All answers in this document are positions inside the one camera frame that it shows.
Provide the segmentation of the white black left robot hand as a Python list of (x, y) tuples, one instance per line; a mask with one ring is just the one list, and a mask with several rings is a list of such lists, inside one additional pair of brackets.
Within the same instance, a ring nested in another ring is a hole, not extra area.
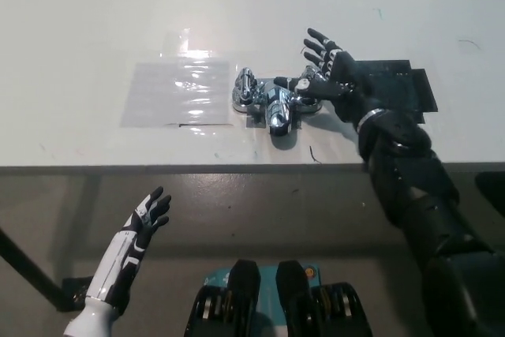
[(170, 195), (163, 187), (148, 194), (112, 238), (86, 296), (124, 309), (130, 288), (154, 233), (169, 221)]

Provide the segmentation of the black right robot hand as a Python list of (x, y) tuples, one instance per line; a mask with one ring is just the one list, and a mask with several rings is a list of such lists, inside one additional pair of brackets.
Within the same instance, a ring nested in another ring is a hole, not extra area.
[(383, 113), (384, 105), (350, 53), (313, 28), (308, 28), (307, 33), (303, 55), (314, 72), (299, 77), (276, 77), (274, 84), (303, 97), (331, 102), (340, 120), (352, 124), (355, 130), (374, 115)]

